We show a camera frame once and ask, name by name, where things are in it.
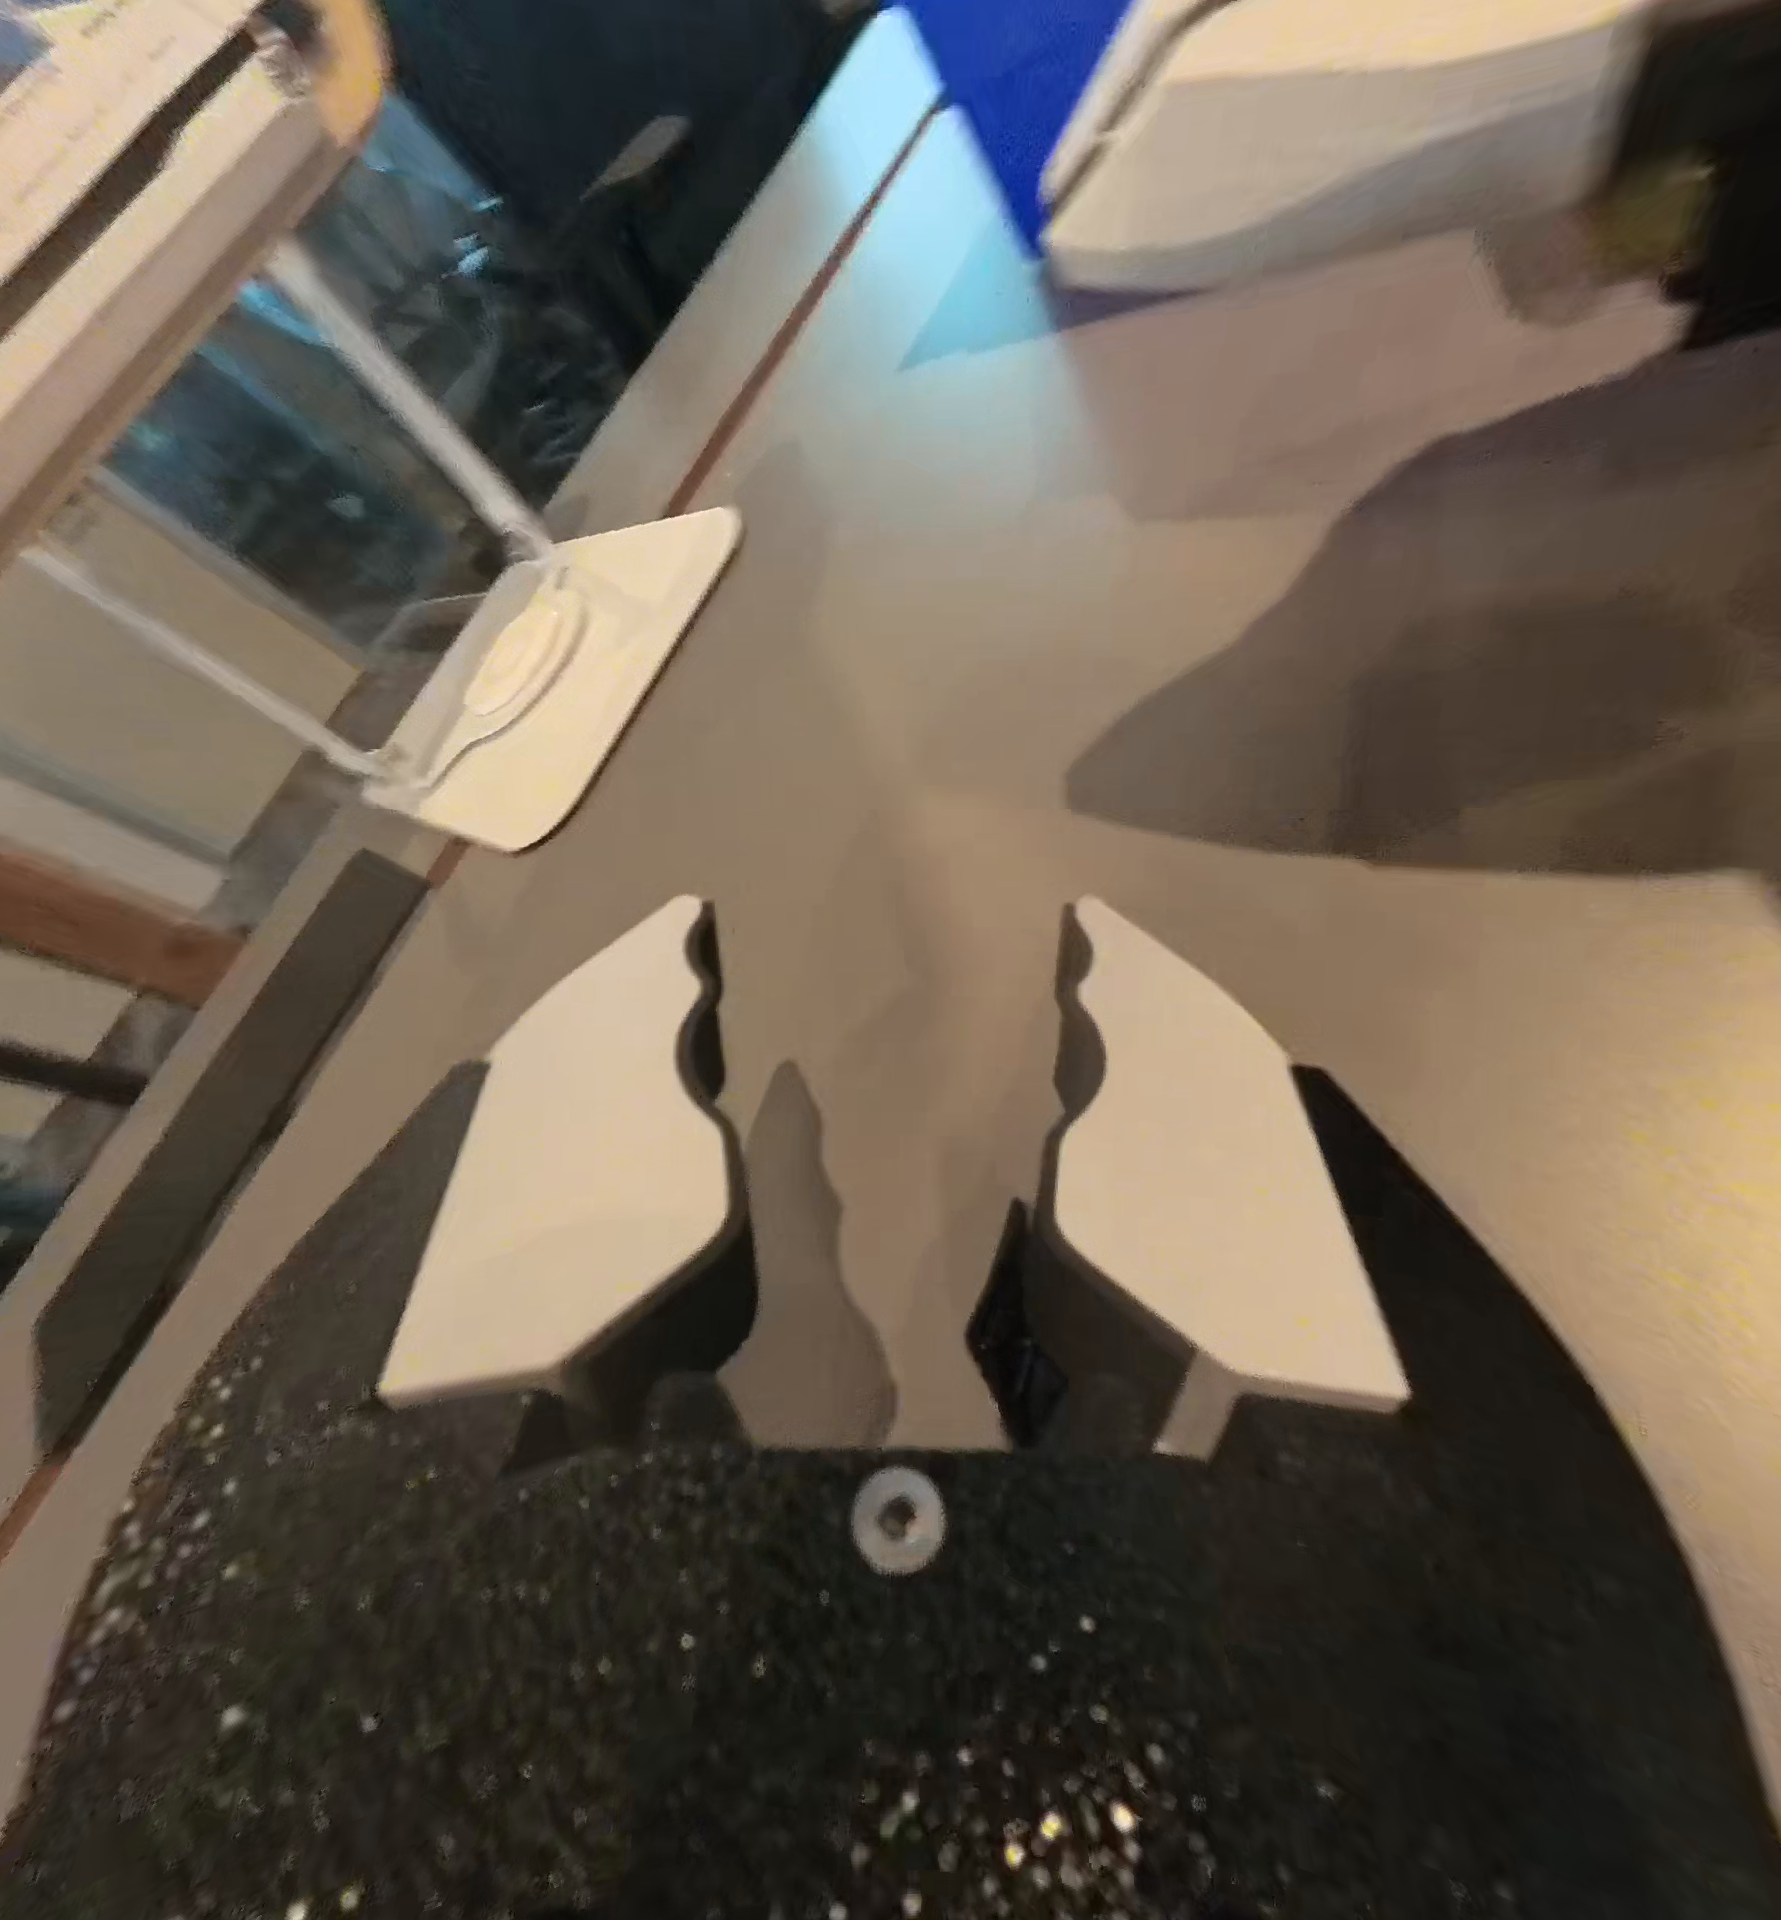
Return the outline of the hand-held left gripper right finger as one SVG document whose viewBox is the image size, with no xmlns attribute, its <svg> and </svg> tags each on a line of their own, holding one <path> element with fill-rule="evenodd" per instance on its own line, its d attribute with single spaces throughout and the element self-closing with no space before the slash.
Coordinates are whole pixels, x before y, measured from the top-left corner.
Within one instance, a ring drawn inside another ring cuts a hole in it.
<svg viewBox="0 0 1781 1920">
<path fill-rule="evenodd" d="M 1216 1452 L 1239 1402 L 1396 1415 L 1410 1383 L 1289 1052 L 1110 904 L 1069 906 L 1038 1192 L 1038 1343 L 1116 1380 L 1138 1446 Z"/>
</svg>

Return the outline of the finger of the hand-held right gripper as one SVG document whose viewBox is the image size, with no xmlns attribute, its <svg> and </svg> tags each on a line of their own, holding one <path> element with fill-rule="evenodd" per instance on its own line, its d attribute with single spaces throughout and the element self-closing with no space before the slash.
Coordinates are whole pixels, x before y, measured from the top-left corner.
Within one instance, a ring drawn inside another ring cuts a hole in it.
<svg viewBox="0 0 1781 1920">
<path fill-rule="evenodd" d="M 1057 124 L 1041 169 L 1041 192 L 1069 194 L 1098 144 L 1116 132 L 1144 88 L 1156 84 L 1172 47 L 1225 2 L 1130 2 L 1082 64 L 1082 89 Z"/>
<path fill-rule="evenodd" d="M 1639 2 L 1228 2 L 1170 52 L 1069 194 L 1057 281 L 1184 294 L 1579 204 Z"/>
</svg>

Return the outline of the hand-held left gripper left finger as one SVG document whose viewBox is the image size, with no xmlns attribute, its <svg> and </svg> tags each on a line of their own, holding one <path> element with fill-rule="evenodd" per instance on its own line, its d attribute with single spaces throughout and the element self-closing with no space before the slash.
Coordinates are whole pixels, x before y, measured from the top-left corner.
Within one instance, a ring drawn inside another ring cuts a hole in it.
<svg viewBox="0 0 1781 1920">
<path fill-rule="evenodd" d="M 567 1387 L 728 1254 L 712 906 L 678 895 L 545 991 L 482 1080 L 378 1373 L 385 1407 Z"/>
</svg>

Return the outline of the printed paper sign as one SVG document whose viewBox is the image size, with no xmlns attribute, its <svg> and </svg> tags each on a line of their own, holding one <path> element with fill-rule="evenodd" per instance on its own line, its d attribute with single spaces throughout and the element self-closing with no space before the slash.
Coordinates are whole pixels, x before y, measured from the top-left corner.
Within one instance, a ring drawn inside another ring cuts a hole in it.
<svg viewBox="0 0 1781 1920">
<path fill-rule="evenodd" d="M 0 285 L 255 2 L 0 2 Z"/>
</svg>

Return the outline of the blue plastic bin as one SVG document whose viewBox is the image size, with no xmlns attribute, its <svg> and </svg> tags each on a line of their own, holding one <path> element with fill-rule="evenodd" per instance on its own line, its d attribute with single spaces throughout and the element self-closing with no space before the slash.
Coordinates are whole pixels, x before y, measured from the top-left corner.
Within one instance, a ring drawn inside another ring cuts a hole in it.
<svg viewBox="0 0 1781 1920">
<path fill-rule="evenodd" d="M 1130 2 L 903 2 L 950 106 L 1033 257 L 1048 215 L 1041 183 Z"/>
</svg>

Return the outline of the brown wooden table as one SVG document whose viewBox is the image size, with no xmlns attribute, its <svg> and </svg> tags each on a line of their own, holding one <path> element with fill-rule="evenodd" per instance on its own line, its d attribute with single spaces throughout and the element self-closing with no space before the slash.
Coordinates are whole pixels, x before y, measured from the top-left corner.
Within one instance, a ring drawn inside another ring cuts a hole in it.
<svg viewBox="0 0 1781 1920">
<path fill-rule="evenodd" d="M 0 841 L 0 948 L 130 994 L 201 1007 L 247 941 Z"/>
</svg>

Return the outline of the black flat table plate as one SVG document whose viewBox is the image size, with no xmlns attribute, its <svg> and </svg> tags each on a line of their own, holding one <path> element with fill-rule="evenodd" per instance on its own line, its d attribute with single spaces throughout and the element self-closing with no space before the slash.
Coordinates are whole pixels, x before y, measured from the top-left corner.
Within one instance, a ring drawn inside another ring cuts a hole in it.
<svg viewBox="0 0 1781 1920">
<path fill-rule="evenodd" d="M 168 1305 L 254 1157 L 279 1136 L 337 1029 L 369 994 L 426 881 L 356 851 L 231 1024 L 33 1332 L 33 1446 L 62 1452 Z"/>
</svg>

